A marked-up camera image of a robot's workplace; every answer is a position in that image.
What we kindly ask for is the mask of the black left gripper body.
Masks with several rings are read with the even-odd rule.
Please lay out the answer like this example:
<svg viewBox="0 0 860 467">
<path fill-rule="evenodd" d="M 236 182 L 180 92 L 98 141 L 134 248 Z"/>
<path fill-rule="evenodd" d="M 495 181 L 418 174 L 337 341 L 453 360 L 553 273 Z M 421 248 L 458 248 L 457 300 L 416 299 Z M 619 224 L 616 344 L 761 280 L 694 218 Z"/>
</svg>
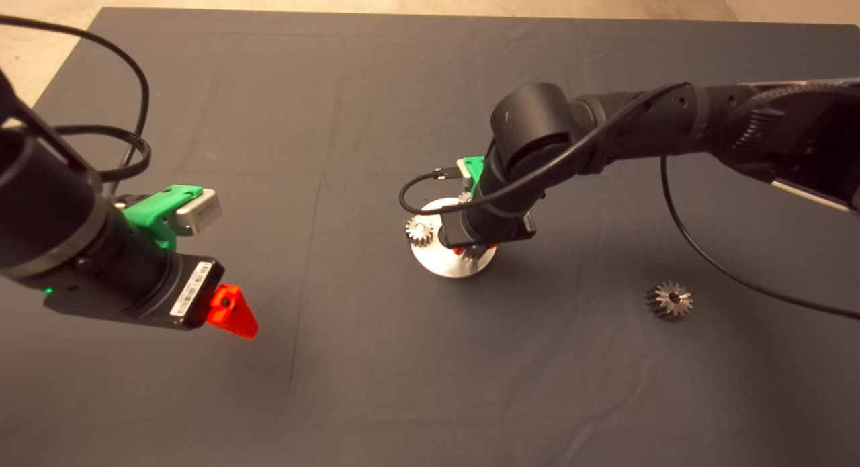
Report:
<svg viewBox="0 0 860 467">
<path fill-rule="evenodd" d="M 55 286 L 44 304 L 65 316 L 187 331 L 205 323 L 223 275 L 213 257 L 166 252 L 120 261 L 82 284 Z"/>
</svg>

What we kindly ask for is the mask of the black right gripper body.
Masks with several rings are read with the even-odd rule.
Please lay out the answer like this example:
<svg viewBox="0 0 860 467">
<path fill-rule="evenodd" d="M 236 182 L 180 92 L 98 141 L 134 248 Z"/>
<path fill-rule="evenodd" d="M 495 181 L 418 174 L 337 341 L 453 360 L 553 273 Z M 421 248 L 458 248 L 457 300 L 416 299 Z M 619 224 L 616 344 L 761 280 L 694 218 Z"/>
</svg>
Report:
<svg viewBox="0 0 860 467">
<path fill-rule="evenodd" d="M 520 217 L 501 217 L 489 212 L 450 212 L 440 217 L 440 241 L 448 249 L 484 246 L 491 241 L 524 241 L 537 232 L 529 212 Z"/>
</svg>

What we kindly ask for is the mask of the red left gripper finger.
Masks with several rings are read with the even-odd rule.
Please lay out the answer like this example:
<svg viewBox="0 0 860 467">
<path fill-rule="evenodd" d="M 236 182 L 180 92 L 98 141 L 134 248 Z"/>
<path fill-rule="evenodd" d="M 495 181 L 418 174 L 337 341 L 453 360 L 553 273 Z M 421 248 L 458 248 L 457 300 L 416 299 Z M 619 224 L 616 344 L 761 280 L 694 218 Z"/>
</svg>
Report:
<svg viewBox="0 0 860 467">
<path fill-rule="evenodd" d="M 206 323 L 242 339 L 254 339 L 259 323 L 242 290 L 234 284 L 221 284 L 209 301 Z"/>
</svg>

